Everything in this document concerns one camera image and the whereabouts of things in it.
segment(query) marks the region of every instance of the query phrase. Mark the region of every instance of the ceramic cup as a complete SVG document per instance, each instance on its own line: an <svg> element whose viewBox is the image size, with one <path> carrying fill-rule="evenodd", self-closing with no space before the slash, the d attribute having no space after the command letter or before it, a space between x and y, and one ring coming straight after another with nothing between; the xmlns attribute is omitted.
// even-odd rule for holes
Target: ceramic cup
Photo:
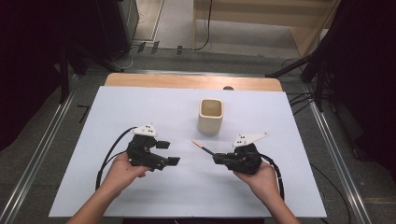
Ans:
<svg viewBox="0 0 396 224"><path fill-rule="evenodd" d="M207 135L215 135L219 132L224 105L219 99L203 99L199 105L198 130Z"/></svg>

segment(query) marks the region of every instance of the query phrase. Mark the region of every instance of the person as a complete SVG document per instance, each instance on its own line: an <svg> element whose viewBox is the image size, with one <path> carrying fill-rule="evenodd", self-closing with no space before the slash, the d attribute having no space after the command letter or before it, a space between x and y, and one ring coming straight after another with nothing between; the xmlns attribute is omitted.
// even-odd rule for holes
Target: person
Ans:
<svg viewBox="0 0 396 224"><path fill-rule="evenodd" d="M114 159L99 189L66 223L99 223L113 200L137 177L144 177L149 169L146 166L132 166L128 161L127 153L121 153ZM251 191L268 208L276 223L299 223L280 197L276 183L276 173L270 164L262 162L255 175L233 173L249 185Z"/></svg>

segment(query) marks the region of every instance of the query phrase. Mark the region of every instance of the floor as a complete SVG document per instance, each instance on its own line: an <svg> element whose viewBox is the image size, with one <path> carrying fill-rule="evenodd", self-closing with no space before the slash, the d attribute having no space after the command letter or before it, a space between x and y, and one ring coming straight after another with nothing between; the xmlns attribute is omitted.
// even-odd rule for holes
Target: floor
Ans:
<svg viewBox="0 0 396 224"><path fill-rule="evenodd" d="M151 1L138 1L138 4L141 4L140 7L144 8L142 4L145 2ZM191 48L191 6L191 0L165 0L163 11L159 10L158 5L147 7L157 8L154 10L157 14L154 13L154 15L149 16L148 12L145 12L146 20L160 18L158 23L154 24L157 29L150 28L152 32L147 32L148 35L141 37L136 43L141 43L141 40L160 41L160 48L164 49L174 49L177 46ZM197 46L200 46L205 42L206 37L203 21L198 29L197 38L199 41ZM288 27L211 22L210 33L208 45L199 52L183 51L181 55L177 56L177 52L173 50L162 49L156 54L151 54L150 48L146 48L140 53L137 53L134 49L131 51L131 57L125 55L115 63L121 66L131 64L132 66L125 70L127 72L135 70L210 72L256 77L275 72L300 58ZM56 195L57 187L62 181L68 158L71 157L79 133L83 128L83 122L80 121L84 109L78 106L92 103L98 86L103 85L108 75L108 72L101 66L92 63L90 60L87 63L90 67L89 73L85 77L78 78L75 98L64 116L64 122L58 129L46 159L41 164L41 168L36 174L35 181L26 195L14 223L65 222L64 218L48 218L48 211ZM305 91L305 86L299 79L301 71L296 69L279 79L285 92ZM28 166L40 138L45 134L46 127L50 124L50 119L58 107L58 99L59 92L56 91L26 126L20 138L0 153L0 210L6 207L10 192L12 192L24 169ZM359 161L354 158L342 124L331 109L327 107L327 104L324 105L324 115L329 121L328 124L333 137L340 148L372 223L392 223L396 220L396 214L394 213L396 210L396 187L389 173L374 161ZM293 107L293 111L301 106L303 105L297 104ZM295 116L295 119L308 158L318 168L318 170L313 168L313 172L328 212L327 221L329 223L359 223L351 209L351 201L346 196L339 174L334 168L329 150L322 140L322 134L312 109L308 107L302 110ZM303 218L302 222L318 223L321 220ZM103 223L121 223L121 220L105 218ZM265 223L273 223L273 220L269 219Z"/></svg>

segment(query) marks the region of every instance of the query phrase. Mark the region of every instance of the hand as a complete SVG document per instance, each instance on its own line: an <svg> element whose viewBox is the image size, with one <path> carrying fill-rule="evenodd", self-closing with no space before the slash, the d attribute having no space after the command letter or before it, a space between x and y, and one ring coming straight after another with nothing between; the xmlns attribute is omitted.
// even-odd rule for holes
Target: hand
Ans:
<svg viewBox="0 0 396 224"><path fill-rule="evenodd" d="M279 196L274 168L267 162L262 161L259 170L254 175L245 175L233 172L238 178L250 186L251 191L266 204L271 197Z"/></svg>
<svg viewBox="0 0 396 224"><path fill-rule="evenodd" d="M137 177L145 176L150 168L146 166L132 166L126 152L117 156L106 175L100 189L107 189L116 194L116 197L126 189Z"/></svg>

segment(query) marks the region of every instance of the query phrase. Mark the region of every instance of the white paper sheet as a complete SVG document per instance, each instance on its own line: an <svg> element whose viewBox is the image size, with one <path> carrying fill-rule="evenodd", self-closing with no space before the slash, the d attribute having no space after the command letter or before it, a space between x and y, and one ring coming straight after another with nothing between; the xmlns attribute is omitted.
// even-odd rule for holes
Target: white paper sheet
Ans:
<svg viewBox="0 0 396 224"><path fill-rule="evenodd" d="M220 132L212 137L196 128L204 98L224 102ZM267 132L269 136L255 145L278 165L290 210L297 217L326 217L285 92L134 87L100 88L49 216L73 216L94 193L97 172L120 134L151 122L159 133L156 139L171 143L166 150L151 152L180 157L180 162L136 179L105 216L270 217L245 183L191 142L231 152L238 134ZM113 154L125 150L132 138L125 135Z"/></svg>

